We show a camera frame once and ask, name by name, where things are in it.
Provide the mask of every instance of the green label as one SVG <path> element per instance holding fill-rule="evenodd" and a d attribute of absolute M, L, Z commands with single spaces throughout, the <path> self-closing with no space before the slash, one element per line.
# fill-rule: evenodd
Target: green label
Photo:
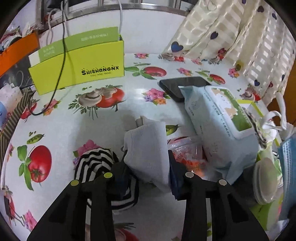
<path fill-rule="evenodd" d="M 235 98 L 228 90 L 220 89 L 221 92 L 230 100 L 233 107 L 237 109 L 237 115 L 234 115 L 231 119 L 234 126 L 238 131 L 244 131 L 252 127 L 251 123 L 248 120 L 247 115 L 245 114 L 243 108 L 237 103 Z"/>
<path fill-rule="evenodd" d="M 81 47 L 118 41 L 118 27 L 95 29 L 65 38 L 66 52 Z M 63 42 L 56 41 L 38 50 L 40 62 L 62 54 Z"/>

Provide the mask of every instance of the wooden cabinet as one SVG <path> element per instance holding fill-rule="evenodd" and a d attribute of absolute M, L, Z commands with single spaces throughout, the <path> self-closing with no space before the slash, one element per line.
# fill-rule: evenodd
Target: wooden cabinet
<path fill-rule="evenodd" d="M 296 63 L 294 63 L 294 66 L 288 78 L 288 84 L 284 94 L 284 100 L 287 109 L 287 122 L 296 126 Z M 268 105 L 267 108 L 269 111 L 279 111 L 279 106 L 277 104 L 276 99 L 273 99 L 273 101 Z M 274 122 L 277 126 L 280 125 L 278 117 L 274 118 Z"/>

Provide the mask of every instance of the pea pod print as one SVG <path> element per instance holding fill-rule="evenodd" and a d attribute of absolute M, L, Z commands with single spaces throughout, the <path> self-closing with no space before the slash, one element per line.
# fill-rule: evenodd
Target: pea pod print
<path fill-rule="evenodd" d="M 44 137 L 44 134 L 37 134 L 35 136 L 33 136 L 32 138 L 30 138 L 29 140 L 27 140 L 27 145 L 29 144 L 34 144 L 38 141 L 40 141 L 42 139 L 42 137 Z"/>
<path fill-rule="evenodd" d="M 165 131 L 167 133 L 167 136 L 175 133 L 178 128 L 179 128 L 178 125 L 175 125 L 175 126 L 174 125 L 166 125 L 165 126 Z"/>

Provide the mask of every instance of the orange box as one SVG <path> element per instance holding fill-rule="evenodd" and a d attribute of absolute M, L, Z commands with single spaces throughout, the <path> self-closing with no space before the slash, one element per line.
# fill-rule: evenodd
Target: orange box
<path fill-rule="evenodd" d="M 37 48 L 39 41 L 36 33 L 31 33 L 9 46 L 0 54 L 0 76 Z"/>

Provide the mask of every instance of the wet wipes package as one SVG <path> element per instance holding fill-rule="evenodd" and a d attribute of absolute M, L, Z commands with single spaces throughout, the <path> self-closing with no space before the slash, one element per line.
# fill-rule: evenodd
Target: wet wipes package
<path fill-rule="evenodd" d="M 230 184 L 255 163 L 259 151 L 255 130 L 227 88 L 181 87 L 185 109 L 209 163 Z"/>

